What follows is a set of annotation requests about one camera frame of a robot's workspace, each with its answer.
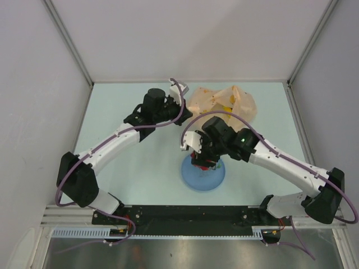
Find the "red fake dragon fruit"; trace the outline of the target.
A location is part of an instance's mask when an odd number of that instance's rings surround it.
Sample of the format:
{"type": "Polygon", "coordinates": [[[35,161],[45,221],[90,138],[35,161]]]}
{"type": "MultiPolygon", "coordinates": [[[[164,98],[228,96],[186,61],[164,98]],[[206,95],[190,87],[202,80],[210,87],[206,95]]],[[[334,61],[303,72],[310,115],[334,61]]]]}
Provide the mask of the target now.
{"type": "Polygon", "coordinates": [[[219,162],[220,159],[219,155],[198,153],[196,151],[193,151],[190,157],[191,157],[191,164],[204,171],[214,169],[217,166],[217,163],[219,162]]]}

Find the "translucent orange plastic bag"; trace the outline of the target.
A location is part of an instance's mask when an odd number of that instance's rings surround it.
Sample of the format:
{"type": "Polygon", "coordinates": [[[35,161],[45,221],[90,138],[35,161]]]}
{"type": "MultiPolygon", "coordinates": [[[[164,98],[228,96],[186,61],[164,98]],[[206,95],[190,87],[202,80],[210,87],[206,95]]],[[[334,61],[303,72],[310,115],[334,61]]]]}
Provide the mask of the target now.
{"type": "Polygon", "coordinates": [[[251,94],[233,85],[223,90],[198,87],[187,101],[187,108],[193,117],[212,111],[222,111],[219,106],[230,106],[232,113],[251,122],[257,115],[257,106],[251,94]]]}

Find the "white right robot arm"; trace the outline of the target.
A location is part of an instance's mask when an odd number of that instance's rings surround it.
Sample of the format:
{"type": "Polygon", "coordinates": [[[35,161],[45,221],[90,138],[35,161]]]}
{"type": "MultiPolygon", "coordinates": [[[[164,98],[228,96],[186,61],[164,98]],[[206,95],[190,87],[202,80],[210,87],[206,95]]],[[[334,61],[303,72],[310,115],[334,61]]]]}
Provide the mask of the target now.
{"type": "Polygon", "coordinates": [[[344,192],[344,172],[338,168],[327,171],[297,160],[254,131],[235,131],[219,117],[210,118],[201,130],[187,131],[183,146],[193,149],[191,164],[203,170],[215,167],[227,155],[268,169],[298,187],[300,193],[264,198],[259,219],[265,225],[296,214],[306,214],[323,224],[335,219],[344,192]]]}

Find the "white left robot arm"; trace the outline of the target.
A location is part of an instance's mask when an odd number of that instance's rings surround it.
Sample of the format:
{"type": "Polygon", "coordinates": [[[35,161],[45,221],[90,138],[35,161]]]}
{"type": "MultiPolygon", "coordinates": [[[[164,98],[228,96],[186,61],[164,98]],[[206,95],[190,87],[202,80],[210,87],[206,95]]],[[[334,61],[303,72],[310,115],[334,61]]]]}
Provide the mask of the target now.
{"type": "Polygon", "coordinates": [[[99,188],[97,175],[123,150],[140,143],[158,127],[180,126],[191,118],[184,98],[188,90],[184,84],[172,84],[168,93],[158,88],[149,89],[142,103],[104,141],[77,155],[65,153],[56,182],[57,206],[62,206],[61,195],[65,194],[72,204],[102,211],[112,224],[121,222],[124,217],[122,202],[99,188]]]}

